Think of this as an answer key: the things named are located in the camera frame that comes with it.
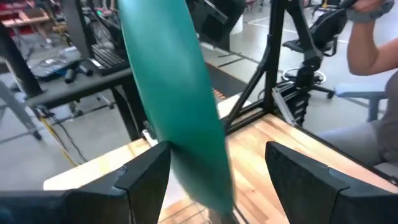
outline teal foam pad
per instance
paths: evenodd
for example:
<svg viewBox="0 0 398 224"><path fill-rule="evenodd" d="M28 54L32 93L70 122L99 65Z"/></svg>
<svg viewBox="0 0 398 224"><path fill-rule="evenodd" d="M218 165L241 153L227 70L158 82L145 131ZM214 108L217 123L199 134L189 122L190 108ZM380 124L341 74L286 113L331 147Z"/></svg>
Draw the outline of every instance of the teal foam pad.
<svg viewBox="0 0 398 224"><path fill-rule="evenodd" d="M208 70L184 0L119 0L123 36L148 120L172 141L172 167L189 196L230 212L233 185Z"/></svg>

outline desk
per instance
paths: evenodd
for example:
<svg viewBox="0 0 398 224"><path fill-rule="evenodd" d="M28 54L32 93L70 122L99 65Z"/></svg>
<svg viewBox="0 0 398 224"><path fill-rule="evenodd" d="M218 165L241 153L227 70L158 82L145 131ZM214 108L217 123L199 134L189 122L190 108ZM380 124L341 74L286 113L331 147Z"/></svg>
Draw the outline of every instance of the desk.
<svg viewBox="0 0 398 224"><path fill-rule="evenodd" d="M146 116L131 74L131 69L128 68L107 76L99 73L90 77L80 75L75 83L69 85L61 79L41 83L42 88L47 87L43 88L45 91L28 98L26 103L31 108L45 106L50 109L111 89L129 137L134 141L141 137L141 131L144 129L142 122L146 120Z"/></svg>
<svg viewBox="0 0 398 224"><path fill-rule="evenodd" d="M305 133L268 114L227 137L231 167L235 180L236 204L250 224L288 223L282 205L272 186L264 160L267 141L277 141L310 156L345 174L390 192L398 188L373 174ZM149 148L143 139L115 149L79 167L44 182L45 190L78 188L135 158ZM203 223L206 210L187 198L164 208L160 222L168 224Z"/></svg>

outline wooden desk surface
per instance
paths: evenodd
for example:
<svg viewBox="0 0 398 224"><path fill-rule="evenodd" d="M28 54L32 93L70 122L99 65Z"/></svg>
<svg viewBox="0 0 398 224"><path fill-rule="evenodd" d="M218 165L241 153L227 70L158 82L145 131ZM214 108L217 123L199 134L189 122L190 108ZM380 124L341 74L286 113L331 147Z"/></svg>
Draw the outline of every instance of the wooden desk surface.
<svg viewBox="0 0 398 224"><path fill-rule="evenodd" d="M24 25L31 25L31 24L36 24L40 22L47 22L50 20L49 16L47 15L46 12L43 12L44 16L43 17L36 17L33 19L30 19L26 16L24 12L19 12L19 19L9 19L6 21L3 21L2 23L4 24L5 27L19 27L19 26L24 26Z"/></svg>
<svg viewBox="0 0 398 224"><path fill-rule="evenodd" d="M269 114L228 136L229 156L236 185L236 203L250 224L288 223L264 160L267 141L277 141L345 174L398 193L398 188L388 181ZM134 141L46 180L44 189L78 188L116 170L148 148L145 140ZM168 224L202 224L205 218L205 208L184 199L163 209L159 221Z"/></svg>

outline person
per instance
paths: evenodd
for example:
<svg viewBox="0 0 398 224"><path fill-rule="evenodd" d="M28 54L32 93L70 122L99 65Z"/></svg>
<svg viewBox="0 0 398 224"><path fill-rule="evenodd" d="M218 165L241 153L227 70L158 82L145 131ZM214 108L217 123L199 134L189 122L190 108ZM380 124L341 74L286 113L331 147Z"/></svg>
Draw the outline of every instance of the person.
<svg viewBox="0 0 398 224"><path fill-rule="evenodd" d="M310 6L310 0L302 0L303 8Z"/></svg>
<svg viewBox="0 0 398 224"><path fill-rule="evenodd" d="M26 0L26 8L27 9L45 9L45 6L42 2L35 1L35 0ZM50 29L52 27L51 23L49 22L43 22L43 23L37 23L33 25L37 32L45 39L46 43L48 46L52 46L53 42L50 39Z"/></svg>
<svg viewBox="0 0 398 224"><path fill-rule="evenodd" d="M118 11L118 5L116 0L103 0L103 6L104 8L107 8L110 11Z"/></svg>
<svg viewBox="0 0 398 224"><path fill-rule="evenodd" d="M398 37L377 47L375 20L388 13L393 0L358 0L347 11L353 28L348 42L350 72L368 76L398 68ZM334 129L320 137L341 151L380 171L398 177L398 72L386 84L387 110L377 121Z"/></svg>

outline human hand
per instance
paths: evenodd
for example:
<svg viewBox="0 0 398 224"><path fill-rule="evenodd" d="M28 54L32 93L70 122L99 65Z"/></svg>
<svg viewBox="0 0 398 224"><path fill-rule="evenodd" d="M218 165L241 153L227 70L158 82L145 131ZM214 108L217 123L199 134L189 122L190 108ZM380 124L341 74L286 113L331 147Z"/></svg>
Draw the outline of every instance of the human hand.
<svg viewBox="0 0 398 224"><path fill-rule="evenodd" d="M103 15L103 16L109 16L109 15L112 14L112 13L113 13L112 10L107 9L107 10L104 10L104 11L102 12L102 15Z"/></svg>
<svg viewBox="0 0 398 224"><path fill-rule="evenodd" d="M385 1L386 0L358 0L354 4L354 9L359 12L371 12L381 6Z"/></svg>
<svg viewBox="0 0 398 224"><path fill-rule="evenodd" d="M109 10L110 10L110 11L113 11L113 12L119 12L117 9L115 9L114 6L111 6L111 7L109 8Z"/></svg>

